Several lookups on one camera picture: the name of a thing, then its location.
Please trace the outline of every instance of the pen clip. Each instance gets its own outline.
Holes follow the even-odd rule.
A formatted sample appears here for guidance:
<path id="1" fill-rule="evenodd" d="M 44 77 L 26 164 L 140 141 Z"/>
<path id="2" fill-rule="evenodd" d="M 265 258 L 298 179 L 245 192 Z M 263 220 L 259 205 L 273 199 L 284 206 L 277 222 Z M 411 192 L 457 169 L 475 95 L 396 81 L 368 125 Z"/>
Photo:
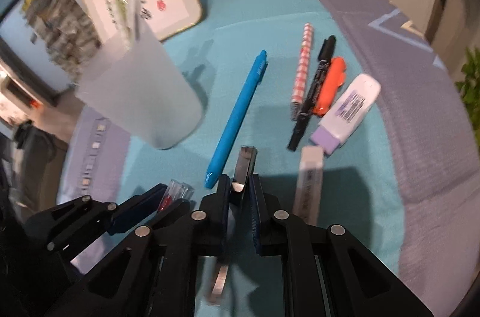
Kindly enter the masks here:
<path id="1" fill-rule="evenodd" d="M 265 71 L 267 70 L 267 65 L 268 65 L 268 62 L 265 61 L 265 63 L 263 64 L 263 67 L 262 67 L 262 73 L 260 73 L 260 77 L 258 78 L 258 84 L 260 84 L 263 80 L 263 76 L 265 75 Z"/>
<path id="2" fill-rule="evenodd" d="M 322 48 L 320 49 L 320 52 L 318 53 L 317 61 L 321 61 L 321 57 L 323 55 L 323 51 L 325 50 L 325 47 L 327 45 L 327 39 L 323 40 Z"/>
<path id="3" fill-rule="evenodd" d="M 253 146 L 242 146 L 238 154 L 237 165 L 233 175 L 232 188 L 235 192 L 242 192 L 245 184 L 254 171 L 257 149 Z"/>

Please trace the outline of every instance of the barcode label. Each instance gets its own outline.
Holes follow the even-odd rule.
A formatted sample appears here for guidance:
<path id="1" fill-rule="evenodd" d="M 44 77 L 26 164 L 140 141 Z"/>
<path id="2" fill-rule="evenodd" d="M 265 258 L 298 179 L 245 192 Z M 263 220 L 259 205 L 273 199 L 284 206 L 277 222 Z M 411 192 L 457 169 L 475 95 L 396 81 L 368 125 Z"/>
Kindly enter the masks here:
<path id="1" fill-rule="evenodd" d="M 303 219 L 305 223 L 308 223 L 308 220 L 310 218 L 312 189 L 314 188 L 314 184 L 315 184 L 315 169 L 309 169 L 305 176 L 305 188 L 302 191 L 301 202 L 300 202 L 300 212 L 296 214 L 301 219 Z"/>
<path id="2" fill-rule="evenodd" d="M 355 115 L 357 115 L 357 112 L 362 108 L 363 103 L 365 103 L 365 97 L 354 91 L 338 109 L 337 116 L 342 118 L 345 122 L 350 123 Z"/>

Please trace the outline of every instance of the metal screw head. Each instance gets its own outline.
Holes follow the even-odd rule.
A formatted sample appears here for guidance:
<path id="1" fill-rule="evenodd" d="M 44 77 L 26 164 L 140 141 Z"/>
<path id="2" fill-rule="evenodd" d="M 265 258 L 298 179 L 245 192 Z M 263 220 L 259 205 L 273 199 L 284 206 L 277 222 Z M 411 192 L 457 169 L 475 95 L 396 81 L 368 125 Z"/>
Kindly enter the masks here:
<path id="1" fill-rule="evenodd" d="M 201 221 L 207 218 L 207 213 L 205 213 L 205 211 L 197 210 L 191 213 L 191 218 L 195 221 Z"/>
<path id="2" fill-rule="evenodd" d="M 148 234 L 150 234 L 150 228 L 148 226 L 139 226 L 135 229 L 135 234 L 138 236 L 138 237 L 145 237 L 145 236 L 148 236 Z"/>
<path id="3" fill-rule="evenodd" d="M 343 236 L 345 234 L 345 228 L 342 225 L 333 225 L 330 231 L 336 236 Z"/>
<path id="4" fill-rule="evenodd" d="M 285 210 L 277 210 L 277 211 L 275 211 L 273 216 L 276 219 L 287 219 L 289 217 L 289 213 L 287 213 L 287 211 L 285 211 Z"/>

